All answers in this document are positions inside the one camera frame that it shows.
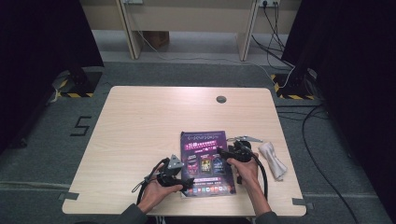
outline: cardboard box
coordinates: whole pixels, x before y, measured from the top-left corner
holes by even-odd
[[[169,32],[168,31],[143,31],[143,37],[150,43],[155,49],[169,44]]]

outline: light wood tabletop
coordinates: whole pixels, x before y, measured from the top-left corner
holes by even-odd
[[[226,102],[217,102],[218,96]],[[304,205],[271,92],[259,88],[137,87],[112,88],[78,167],[66,214],[120,214],[136,203],[132,189],[162,159],[180,156],[181,132],[225,131],[228,138],[248,135],[271,142],[288,167],[283,181],[268,176],[268,201],[279,216],[303,216]],[[254,152],[261,143],[251,142]],[[149,215],[254,217],[243,186],[236,194],[208,198],[166,197]]]

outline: sleeve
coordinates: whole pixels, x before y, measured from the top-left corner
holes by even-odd
[[[256,218],[256,224],[280,224],[275,212],[267,212]]]
[[[119,218],[120,224],[144,224],[148,220],[146,214],[144,214],[136,204],[131,204]]]

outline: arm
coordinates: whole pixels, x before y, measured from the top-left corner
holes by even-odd
[[[183,189],[181,185],[163,187],[157,180],[152,180],[146,186],[140,204],[131,204],[121,215],[120,224],[143,224],[147,221],[146,214],[172,192]]]
[[[256,214],[256,223],[279,223],[277,215],[271,210],[267,199],[262,192],[258,179],[257,163],[251,159],[248,162],[240,162],[235,159],[228,159],[228,163],[234,165],[237,176],[242,177],[242,185],[247,190],[248,197],[253,205],[254,213]]]

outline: gray carpet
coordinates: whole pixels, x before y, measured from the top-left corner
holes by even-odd
[[[269,74],[276,71],[267,67]],[[49,104],[26,136],[26,148],[7,149],[0,156],[0,223],[114,223],[117,216],[71,216],[62,212],[62,193],[73,181],[95,123],[113,86],[205,86],[268,88],[273,93],[283,132],[309,205],[303,217],[282,217],[282,223],[354,223],[344,203],[320,174],[304,146],[305,115],[320,100],[276,97],[273,84],[254,65],[106,63],[92,98],[59,98]],[[318,166],[344,196],[360,223],[391,223],[363,170],[348,157],[324,107],[306,121],[306,143]],[[90,126],[84,133],[75,125]]]

